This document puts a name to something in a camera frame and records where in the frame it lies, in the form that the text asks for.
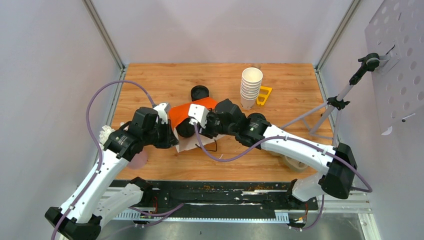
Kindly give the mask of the orange paper takeout bag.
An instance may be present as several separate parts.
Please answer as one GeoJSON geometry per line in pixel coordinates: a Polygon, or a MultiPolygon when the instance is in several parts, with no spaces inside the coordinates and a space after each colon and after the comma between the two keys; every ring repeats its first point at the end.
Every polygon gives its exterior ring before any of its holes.
{"type": "Polygon", "coordinates": [[[188,116],[189,107],[191,104],[202,105],[206,107],[208,110],[214,109],[217,105],[217,101],[211,97],[206,97],[200,100],[196,100],[194,102],[188,102],[179,106],[172,107],[168,113],[171,128],[177,137],[179,144],[175,146],[176,151],[181,153],[183,151],[189,151],[195,148],[199,148],[199,141],[197,140],[196,134],[192,137],[184,138],[178,135],[176,127],[180,123],[189,123],[190,119],[188,116]]]}

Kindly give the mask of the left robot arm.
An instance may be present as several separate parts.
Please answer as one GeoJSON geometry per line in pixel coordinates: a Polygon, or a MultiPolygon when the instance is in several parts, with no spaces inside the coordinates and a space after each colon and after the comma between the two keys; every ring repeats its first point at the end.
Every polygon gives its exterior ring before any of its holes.
{"type": "Polygon", "coordinates": [[[137,159],[145,146],[169,149],[178,144],[168,117],[170,109],[165,102],[153,108],[140,107],[120,128],[102,127],[100,155],[93,168],[61,206],[50,207],[44,215],[54,227],[52,239],[60,233],[69,240],[95,240],[105,225],[125,209],[137,203],[142,207],[152,203],[152,186],[140,177],[108,199],[101,198],[117,174],[137,159]]]}

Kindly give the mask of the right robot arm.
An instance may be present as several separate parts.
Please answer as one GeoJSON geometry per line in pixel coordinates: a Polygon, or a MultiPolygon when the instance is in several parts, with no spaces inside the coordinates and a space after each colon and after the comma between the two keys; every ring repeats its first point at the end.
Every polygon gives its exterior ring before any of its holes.
{"type": "Polygon", "coordinates": [[[291,181],[285,201],[292,209],[323,194],[345,200],[353,190],[357,163],[347,144],[332,146],[298,137],[271,124],[261,113],[246,116],[229,99],[219,102],[213,110],[191,104],[188,116],[198,137],[233,136],[248,151],[268,151],[315,169],[316,174],[291,181]]]}

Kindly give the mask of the pink cup with packets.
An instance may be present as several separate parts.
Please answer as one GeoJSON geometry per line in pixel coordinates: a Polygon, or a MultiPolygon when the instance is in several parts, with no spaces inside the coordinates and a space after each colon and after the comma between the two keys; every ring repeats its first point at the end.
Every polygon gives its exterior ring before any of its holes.
{"type": "Polygon", "coordinates": [[[141,140],[129,133],[124,125],[118,130],[108,125],[103,126],[99,133],[99,144],[104,151],[115,153],[117,159],[126,160],[126,167],[129,169],[141,169],[148,161],[148,154],[143,150],[141,140]]]}

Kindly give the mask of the stack of black lids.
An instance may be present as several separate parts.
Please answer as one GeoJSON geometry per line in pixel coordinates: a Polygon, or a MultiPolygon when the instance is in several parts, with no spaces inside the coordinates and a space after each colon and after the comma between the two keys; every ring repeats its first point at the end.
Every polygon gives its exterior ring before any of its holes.
{"type": "Polygon", "coordinates": [[[209,89],[204,85],[196,85],[190,90],[191,100],[198,101],[210,96],[209,89]]]}

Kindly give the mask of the stack of white paper cups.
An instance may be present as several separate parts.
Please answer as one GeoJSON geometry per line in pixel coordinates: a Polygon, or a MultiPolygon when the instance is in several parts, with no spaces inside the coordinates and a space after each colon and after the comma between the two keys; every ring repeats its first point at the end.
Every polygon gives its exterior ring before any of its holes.
{"type": "Polygon", "coordinates": [[[248,67],[241,73],[240,103],[243,109],[250,110],[259,96],[263,73],[256,67],[248,67]]]}

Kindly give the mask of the yellow plastic holder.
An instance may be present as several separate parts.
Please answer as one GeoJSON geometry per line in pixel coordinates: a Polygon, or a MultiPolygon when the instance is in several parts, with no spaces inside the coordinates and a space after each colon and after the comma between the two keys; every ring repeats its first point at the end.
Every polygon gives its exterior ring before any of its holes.
{"type": "Polygon", "coordinates": [[[271,87],[261,86],[256,98],[256,104],[260,107],[263,107],[271,95],[272,90],[273,89],[271,87]]]}

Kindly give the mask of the brown pulp cup carrier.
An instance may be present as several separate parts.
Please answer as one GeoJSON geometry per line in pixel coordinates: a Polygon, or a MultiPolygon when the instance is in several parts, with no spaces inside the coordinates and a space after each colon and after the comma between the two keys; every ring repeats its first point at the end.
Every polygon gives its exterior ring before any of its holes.
{"type": "Polygon", "coordinates": [[[291,171],[297,172],[297,173],[303,173],[309,166],[305,163],[302,163],[298,160],[295,160],[294,158],[290,158],[286,155],[275,153],[275,152],[268,152],[271,156],[274,156],[278,159],[278,164],[288,167],[291,171]]]}

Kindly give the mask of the grey tripod stand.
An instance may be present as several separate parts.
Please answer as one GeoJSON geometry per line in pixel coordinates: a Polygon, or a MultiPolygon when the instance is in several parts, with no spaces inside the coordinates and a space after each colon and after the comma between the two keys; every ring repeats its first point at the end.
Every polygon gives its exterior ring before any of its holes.
{"type": "Polygon", "coordinates": [[[332,112],[336,111],[336,120],[335,120],[335,124],[333,128],[333,137],[330,138],[332,140],[332,144],[334,145],[337,141],[337,132],[339,130],[339,122],[341,119],[342,110],[350,103],[349,101],[344,100],[344,98],[352,90],[352,88],[359,83],[359,81],[363,78],[363,76],[366,73],[373,72],[380,66],[385,65],[389,59],[390,59],[389,56],[379,55],[378,53],[374,53],[374,52],[369,53],[366,56],[358,59],[358,62],[360,63],[360,67],[352,75],[347,85],[341,90],[341,92],[338,95],[327,98],[321,105],[300,115],[294,120],[291,120],[290,122],[284,124],[280,128],[284,129],[298,121],[303,121],[304,125],[306,126],[308,130],[308,134],[310,136],[327,139],[326,136],[318,135],[316,134],[316,132],[324,123],[324,121],[331,116],[332,112]],[[321,117],[318,120],[318,122],[315,123],[315,125],[313,125],[312,127],[310,127],[308,123],[306,122],[305,118],[323,108],[325,108],[325,111],[324,113],[321,114],[321,117]]]}

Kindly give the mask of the white perforated panel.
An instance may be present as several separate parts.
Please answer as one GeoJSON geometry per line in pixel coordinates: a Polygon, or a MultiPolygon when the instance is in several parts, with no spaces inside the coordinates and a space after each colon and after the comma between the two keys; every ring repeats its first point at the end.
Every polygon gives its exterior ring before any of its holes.
{"type": "Polygon", "coordinates": [[[364,30],[369,53],[380,56],[372,84],[380,132],[424,105],[424,2],[384,0],[364,30]]]}

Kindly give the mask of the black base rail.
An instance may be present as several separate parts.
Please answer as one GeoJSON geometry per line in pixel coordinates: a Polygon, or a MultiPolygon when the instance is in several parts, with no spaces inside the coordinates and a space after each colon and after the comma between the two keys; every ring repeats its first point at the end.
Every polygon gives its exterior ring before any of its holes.
{"type": "Polygon", "coordinates": [[[228,223],[305,223],[315,214],[370,214],[367,195],[352,191],[347,199],[317,196],[306,203],[290,203],[289,182],[151,181],[148,200],[119,213],[118,220],[146,221],[141,211],[172,213],[168,221],[228,223]]]}

